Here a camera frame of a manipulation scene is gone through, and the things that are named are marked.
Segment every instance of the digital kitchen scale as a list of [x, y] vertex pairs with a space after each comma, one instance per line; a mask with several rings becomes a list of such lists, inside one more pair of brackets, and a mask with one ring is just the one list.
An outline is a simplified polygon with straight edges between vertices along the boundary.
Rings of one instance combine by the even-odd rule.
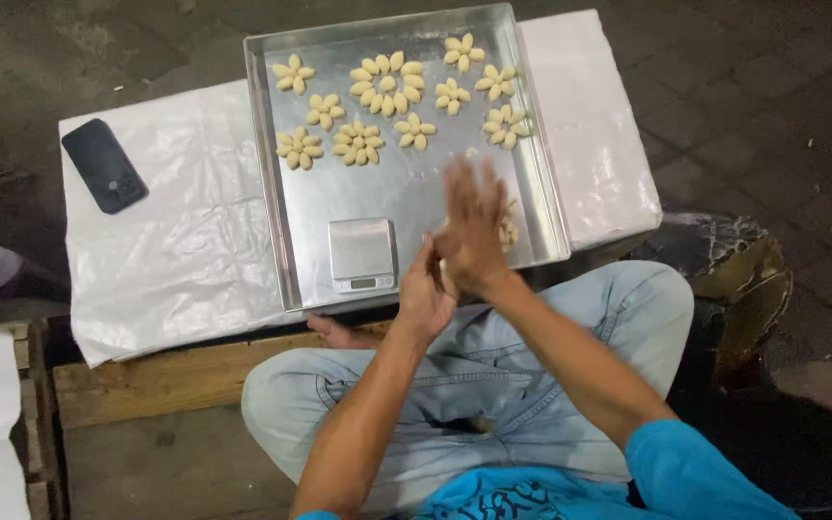
[[329, 263], [335, 292], [396, 287], [390, 221], [353, 219], [330, 222]]

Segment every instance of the hand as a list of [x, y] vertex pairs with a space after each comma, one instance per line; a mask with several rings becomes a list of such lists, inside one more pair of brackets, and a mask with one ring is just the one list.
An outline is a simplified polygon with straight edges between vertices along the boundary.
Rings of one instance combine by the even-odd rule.
[[456, 294], [445, 292], [442, 285], [435, 244], [426, 233], [410, 270], [400, 277], [400, 311], [394, 325], [428, 348], [448, 325], [456, 304]]
[[467, 159], [458, 156], [445, 167], [448, 223], [437, 232], [435, 246], [456, 286], [483, 297], [511, 271], [498, 233], [506, 211], [506, 187], [489, 161], [481, 169], [483, 185], [478, 191]]

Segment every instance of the concrete floor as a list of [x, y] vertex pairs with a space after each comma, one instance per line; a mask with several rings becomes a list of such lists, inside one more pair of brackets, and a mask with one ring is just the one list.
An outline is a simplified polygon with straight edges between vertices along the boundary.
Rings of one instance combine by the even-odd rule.
[[[248, 34], [479, 3], [0, 0], [0, 243], [65, 272], [60, 119], [243, 78]], [[773, 368], [832, 362], [832, 2], [513, 6], [599, 10], [664, 203], [750, 215], [785, 242], [797, 288]]]

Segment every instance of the metal baking tray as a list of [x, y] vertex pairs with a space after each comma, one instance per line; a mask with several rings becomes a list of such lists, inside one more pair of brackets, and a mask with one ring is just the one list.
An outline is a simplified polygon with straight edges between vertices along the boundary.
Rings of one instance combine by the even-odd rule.
[[[486, 51], [481, 63], [471, 63], [461, 74], [454, 65], [445, 65], [445, 38], [460, 38], [466, 32], [474, 46]], [[433, 231], [445, 221], [442, 170], [455, 154], [476, 150], [474, 159], [489, 156], [497, 174], [506, 181], [513, 206], [513, 222], [519, 241], [508, 254], [514, 268], [558, 262], [570, 256], [568, 233], [564, 230], [555, 180], [547, 159], [545, 143], [538, 127], [538, 112], [532, 78], [524, 59], [524, 45], [509, 4], [494, 4], [430, 13], [379, 18], [313, 29], [250, 36], [244, 41], [251, 100], [271, 240], [278, 270], [279, 290], [286, 311], [305, 310], [343, 301], [371, 298], [395, 292], [376, 290], [353, 294], [334, 292], [329, 265], [329, 222], [347, 219], [390, 219], [397, 250], [397, 274], [406, 271], [419, 250], [424, 231]], [[362, 59], [402, 50], [406, 61], [416, 60], [425, 67], [426, 88], [422, 101], [411, 104], [422, 122], [433, 123], [438, 133], [429, 138], [429, 147], [419, 153], [400, 148], [400, 134], [393, 124], [406, 116], [372, 115], [359, 98], [350, 94], [354, 81], [349, 71], [361, 66]], [[307, 80], [302, 96], [275, 88], [278, 77], [275, 63], [287, 64], [297, 53], [303, 65], [316, 69]], [[489, 102], [486, 92], [473, 89], [483, 67], [497, 69], [513, 65], [516, 95]], [[456, 117], [435, 107], [434, 88], [447, 78], [471, 92]], [[338, 94], [345, 118], [338, 119], [332, 131], [308, 126], [304, 117], [310, 110], [312, 94], [323, 97]], [[489, 144], [481, 131], [486, 114], [509, 102], [526, 111], [532, 135], [519, 139], [511, 152]], [[333, 134], [340, 125], [360, 119], [365, 126], [377, 125], [387, 143], [379, 150], [380, 164], [345, 167], [333, 156]], [[323, 139], [325, 156], [313, 161], [313, 168], [289, 170], [274, 153], [275, 131], [293, 132], [305, 126], [310, 135]]]

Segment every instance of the table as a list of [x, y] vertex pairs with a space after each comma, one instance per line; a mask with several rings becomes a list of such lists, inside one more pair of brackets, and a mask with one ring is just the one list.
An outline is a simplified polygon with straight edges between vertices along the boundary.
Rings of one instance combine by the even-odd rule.
[[[595, 10], [519, 26], [572, 249], [655, 229], [659, 199]], [[63, 151], [71, 320], [89, 366], [304, 319], [278, 298], [245, 80], [66, 119], [60, 134], [93, 117], [150, 196], [102, 214]]]

